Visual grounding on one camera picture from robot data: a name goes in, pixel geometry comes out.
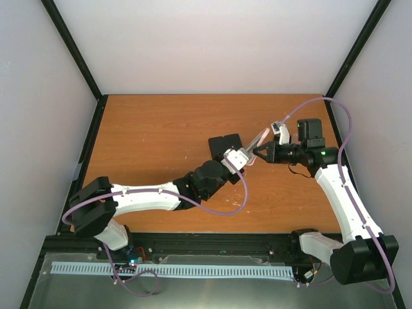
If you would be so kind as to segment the blue phone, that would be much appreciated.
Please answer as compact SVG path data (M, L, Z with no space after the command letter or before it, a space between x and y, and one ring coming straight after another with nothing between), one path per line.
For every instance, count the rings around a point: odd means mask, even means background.
M243 147L241 138L238 134L230 134L224 136L225 145L227 148L238 150Z

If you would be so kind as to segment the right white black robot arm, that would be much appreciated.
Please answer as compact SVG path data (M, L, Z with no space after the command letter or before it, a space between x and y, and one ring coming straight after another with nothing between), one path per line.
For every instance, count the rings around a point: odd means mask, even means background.
M270 164L306 167L330 203L342 240L328 238L314 229L297 230L301 252L327 264L342 285L388 279L388 290L392 292L396 238L385 235L368 214L342 163L342 151L326 146L321 120L301 119L297 128L298 142L294 144L284 123L272 123L273 141L257 146L253 153Z

